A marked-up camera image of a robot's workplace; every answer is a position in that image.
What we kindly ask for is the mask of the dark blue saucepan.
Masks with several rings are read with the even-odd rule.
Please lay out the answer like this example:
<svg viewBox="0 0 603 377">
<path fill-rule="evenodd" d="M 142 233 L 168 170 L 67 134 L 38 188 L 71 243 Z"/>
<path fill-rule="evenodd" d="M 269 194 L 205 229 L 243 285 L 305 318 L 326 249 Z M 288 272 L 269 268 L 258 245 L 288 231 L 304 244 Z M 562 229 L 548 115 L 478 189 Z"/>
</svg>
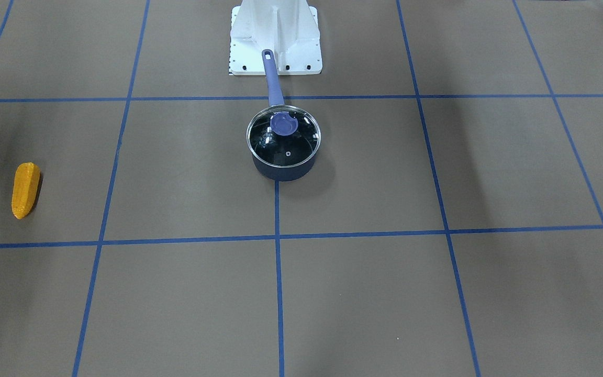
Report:
<svg viewBox="0 0 603 377">
<path fill-rule="evenodd" d="M 320 126 L 309 112 L 285 104 L 272 50 L 262 51 L 268 107 L 249 122 L 246 141 L 254 167 L 279 182 L 296 181 L 312 169 L 321 146 Z"/>
</svg>

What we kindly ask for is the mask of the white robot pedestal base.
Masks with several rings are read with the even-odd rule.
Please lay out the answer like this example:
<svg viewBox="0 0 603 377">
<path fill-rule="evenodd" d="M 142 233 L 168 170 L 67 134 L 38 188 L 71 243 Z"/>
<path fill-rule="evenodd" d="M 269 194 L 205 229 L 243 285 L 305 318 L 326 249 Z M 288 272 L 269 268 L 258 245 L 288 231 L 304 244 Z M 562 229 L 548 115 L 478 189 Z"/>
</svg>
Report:
<svg viewBox="0 0 603 377">
<path fill-rule="evenodd" d="M 262 52 L 273 52 L 280 75 L 323 71 L 318 10 L 307 1 L 243 1 L 230 12 L 228 73 L 264 75 Z"/>
</svg>

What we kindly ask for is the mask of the glass pot lid blue knob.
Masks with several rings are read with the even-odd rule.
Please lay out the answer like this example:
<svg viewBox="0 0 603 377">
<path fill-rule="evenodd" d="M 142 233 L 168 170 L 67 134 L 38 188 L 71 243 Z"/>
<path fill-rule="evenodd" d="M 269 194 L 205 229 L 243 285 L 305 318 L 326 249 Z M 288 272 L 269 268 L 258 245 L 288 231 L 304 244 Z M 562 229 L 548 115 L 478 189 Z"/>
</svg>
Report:
<svg viewBox="0 0 603 377">
<path fill-rule="evenodd" d="M 309 112 L 292 105 L 271 106 L 249 122 L 245 139 L 256 164 L 296 169 L 315 161 L 321 129 Z"/>
</svg>

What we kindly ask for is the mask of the yellow plastic corn cob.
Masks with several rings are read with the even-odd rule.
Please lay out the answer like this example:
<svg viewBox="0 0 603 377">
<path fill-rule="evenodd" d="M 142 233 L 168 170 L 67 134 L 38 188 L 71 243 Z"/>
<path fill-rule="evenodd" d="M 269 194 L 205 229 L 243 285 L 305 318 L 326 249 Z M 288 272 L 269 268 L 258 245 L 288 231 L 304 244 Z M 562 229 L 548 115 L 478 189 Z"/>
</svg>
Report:
<svg viewBox="0 0 603 377">
<path fill-rule="evenodd" d="M 31 213 L 36 202 L 40 181 L 40 167 L 33 162 L 20 164 L 15 170 L 10 208 L 16 219 L 23 219 Z"/>
</svg>

